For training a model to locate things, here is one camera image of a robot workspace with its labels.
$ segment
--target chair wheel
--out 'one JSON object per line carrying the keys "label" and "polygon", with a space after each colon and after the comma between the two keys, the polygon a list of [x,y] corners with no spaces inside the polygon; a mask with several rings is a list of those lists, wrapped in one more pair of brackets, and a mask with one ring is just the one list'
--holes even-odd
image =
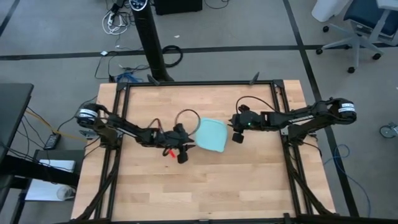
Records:
{"label": "chair wheel", "polygon": [[381,54],[377,53],[375,55],[373,55],[373,60],[379,60],[381,58]]}
{"label": "chair wheel", "polygon": [[320,54],[323,53],[323,50],[322,49],[317,49],[316,53],[317,53],[317,55],[320,55]]}
{"label": "chair wheel", "polygon": [[347,72],[352,74],[352,73],[355,72],[355,68],[354,67],[350,67],[350,68],[348,68]]}
{"label": "chair wheel", "polygon": [[396,135],[394,135],[391,131],[391,127],[389,125],[384,125],[381,126],[379,132],[381,134],[381,136],[383,136],[384,138],[394,138],[396,137]]}

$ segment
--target white cable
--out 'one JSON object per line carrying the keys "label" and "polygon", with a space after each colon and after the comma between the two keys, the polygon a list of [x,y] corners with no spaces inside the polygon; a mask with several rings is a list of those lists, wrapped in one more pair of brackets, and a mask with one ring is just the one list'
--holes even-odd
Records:
{"label": "white cable", "polygon": [[[106,20],[106,21],[107,21],[106,23],[107,23],[107,25],[108,25],[108,30],[109,30],[109,31],[107,31],[107,30],[105,29],[105,26],[104,26],[105,19],[107,18],[107,16],[109,16],[108,19]],[[121,15],[119,15],[119,26],[117,26],[117,27],[115,27],[115,28],[112,28],[112,26],[110,26],[110,25],[108,24],[108,20],[109,20],[109,18],[110,18],[111,16],[112,16],[112,14],[111,14],[111,12],[109,11],[109,12],[103,17],[103,19],[102,19],[102,29],[104,30],[104,32],[105,32],[106,34],[109,34],[109,35],[120,35],[120,34],[124,33],[125,31],[127,31],[128,26],[127,26],[127,24],[124,24]]]}

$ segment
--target blue cable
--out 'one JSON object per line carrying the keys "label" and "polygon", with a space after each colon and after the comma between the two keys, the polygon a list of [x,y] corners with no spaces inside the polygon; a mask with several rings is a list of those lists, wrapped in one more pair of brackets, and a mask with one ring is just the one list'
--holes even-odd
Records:
{"label": "blue cable", "polygon": [[[344,146],[344,147],[347,149],[347,152],[348,152],[348,153],[347,153],[346,156],[337,156],[338,148],[339,148],[340,146]],[[362,191],[365,193],[366,200],[368,201],[368,218],[370,218],[372,208],[371,208],[371,201],[370,201],[370,199],[369,199],[368,193],[366,193],[365,189],[362,187],[361,184],[359,184],[356,180],[354,180],[354,179],[353,179],[352,177],[350,177],[346,172],[344,172],[343,169],[340,167],[340,165],[336,162],[336,159],[337,159],[337,158],[342,158],[342,159],[347,158],[347,157],[349,156],[350,153],[351,153],[351,152],[350,152],[350,149],[349,149],[349,147],[348,147],[347,145],[345,145],[345,144],[340,144],[340,145],[338,145],[337,147],[335,147],[334,156],[333,156],[332,158],[328,159],[326,162],[324,162],[323,165],[326,165],[326,164],[327,164],[328,162],[330,162],[332,159],[335,160],[335,164],[336,164],[337,168],[338,168],[342,173],[344,173],[345,176],[347,176],[350,180],[352,180],[356,185],[358,185],[358,187],[360,187],[360,188],[362,189]]]}
{"label": "blue cable", "polygon": [[139,82],[144,81],[141,78],[134,77],[133,72],[124,72],[124,73],[116,76],[116,82],[120,82],[123,78],[126,78],[127,82],[129,82],[129,83],[139,83]]}

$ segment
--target black box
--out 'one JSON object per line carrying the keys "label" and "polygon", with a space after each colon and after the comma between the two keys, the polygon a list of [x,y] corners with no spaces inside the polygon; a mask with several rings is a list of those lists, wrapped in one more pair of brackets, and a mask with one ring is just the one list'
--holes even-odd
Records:
{"label": "black box", "polygon": [[156,14],[197,12],[203,9],[202,0],[154,0]]}

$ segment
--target black desk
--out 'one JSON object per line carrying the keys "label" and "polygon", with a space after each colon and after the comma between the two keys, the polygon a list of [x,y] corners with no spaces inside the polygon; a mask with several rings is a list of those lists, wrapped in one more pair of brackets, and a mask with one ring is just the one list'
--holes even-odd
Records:
{"label": "black desk", "polygon": [[30,178],[75,187],[79,180],[78,174],[7,155],[32,90],[32,84],[0,83],[0,211],[9,189],[25,189]]}
{"label": "black desk", "polygon": [[[33,85],[24,83],[0,83],[0,142],[11,146],[18,125],[30,100]],[[0,144],[0,163],[8,148]],[[6,201],[13,175],[0,175],[0,210]]]}

